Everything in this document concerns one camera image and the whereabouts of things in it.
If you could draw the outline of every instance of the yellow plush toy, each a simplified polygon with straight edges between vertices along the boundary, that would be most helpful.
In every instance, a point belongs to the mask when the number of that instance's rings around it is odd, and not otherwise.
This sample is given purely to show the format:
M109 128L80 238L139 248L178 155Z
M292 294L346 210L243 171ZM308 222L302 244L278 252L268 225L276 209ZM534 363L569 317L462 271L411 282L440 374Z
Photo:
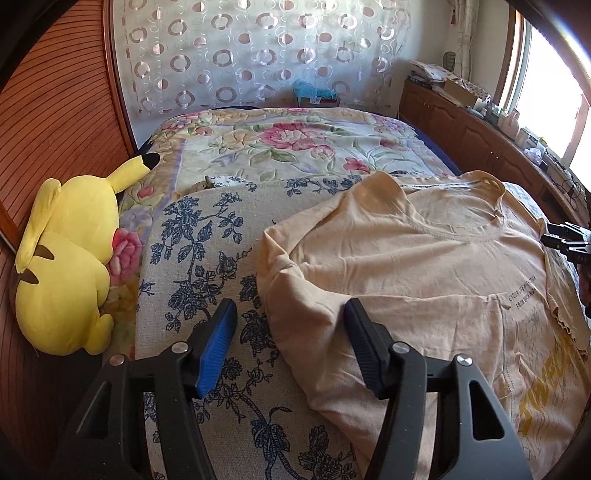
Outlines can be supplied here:
M18 248L11 297L18 324L45 353L91 355L111 341L113 318L100 315L109 292L105 265L119 226L115 193L158 163L156 153L128 160L107 178L48 179L39 188Z

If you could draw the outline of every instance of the bottle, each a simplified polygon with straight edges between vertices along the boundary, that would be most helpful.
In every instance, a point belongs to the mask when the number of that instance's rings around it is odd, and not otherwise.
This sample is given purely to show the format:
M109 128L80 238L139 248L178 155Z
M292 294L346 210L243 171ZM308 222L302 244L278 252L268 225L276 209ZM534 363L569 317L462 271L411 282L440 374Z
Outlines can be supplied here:
M510 139L515 140L519 134L519 112L516 109L503 121L501 131Z

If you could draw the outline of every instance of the curtain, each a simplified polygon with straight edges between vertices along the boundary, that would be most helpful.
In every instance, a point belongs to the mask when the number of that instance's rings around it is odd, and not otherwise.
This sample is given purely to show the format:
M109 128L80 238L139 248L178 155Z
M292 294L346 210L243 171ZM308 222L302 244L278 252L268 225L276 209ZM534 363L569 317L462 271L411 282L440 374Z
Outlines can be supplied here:
M303 79L380 110L410 30L409 0L113 0L134 116L293 105Z
M480 0L455 0L457 18L457 55L455 74L463 79L470 80L472 58L472 38L476 31L478 20L478 5Z

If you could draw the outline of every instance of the wooden panel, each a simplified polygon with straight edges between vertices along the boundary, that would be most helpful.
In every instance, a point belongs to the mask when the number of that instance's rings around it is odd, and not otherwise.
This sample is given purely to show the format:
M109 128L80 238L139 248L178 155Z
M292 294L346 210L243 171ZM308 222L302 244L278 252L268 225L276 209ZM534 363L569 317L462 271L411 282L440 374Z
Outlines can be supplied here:
M60 427L61 358L37 353L23 337L8 299L14 257L0 249L0 429L26 464L43 475Z
M432 93L430 99L430 118L426 134L433 140L445 153L452 154L453 147L457 143L456 134L460 120L460 109L449 108L449 102Z
M498 153L499 161L493 169L494 175L502 181L510 181L522 186L533 198L541 190L540 176L529 161L513 148L505 147Z
M105 176L128 158L130 143L111 97L103 7L103 0L75 3L41 36L0 93L0 228L13 245L45 179ZM20 332L7 292L13 262L2 244L0 430L43 478L63 421L59 392L65 360L37 353Z
M422 131L425 131L429 124L429 110L425 103L427 93L428 90L406 82L399 107L402 120Z
M80 0L0 93L0 201L21 229L45 179L104 175L128 156L103 34L103 1Z
M462 171L485 170L493 167L494 152L496 150L495 136L483 131L476 122L464 121L463 131L455 146L452 160Z

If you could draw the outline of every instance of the wooden dresser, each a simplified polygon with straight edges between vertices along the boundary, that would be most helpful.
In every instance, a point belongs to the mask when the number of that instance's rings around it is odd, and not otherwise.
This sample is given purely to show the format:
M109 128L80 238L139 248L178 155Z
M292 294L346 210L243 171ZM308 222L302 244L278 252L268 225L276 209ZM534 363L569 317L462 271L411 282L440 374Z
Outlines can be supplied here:
M427 134L460 170L483 170L522 186L552 223L587 227L569 199L508 137L431 90L406 81L398 110L400 120Z

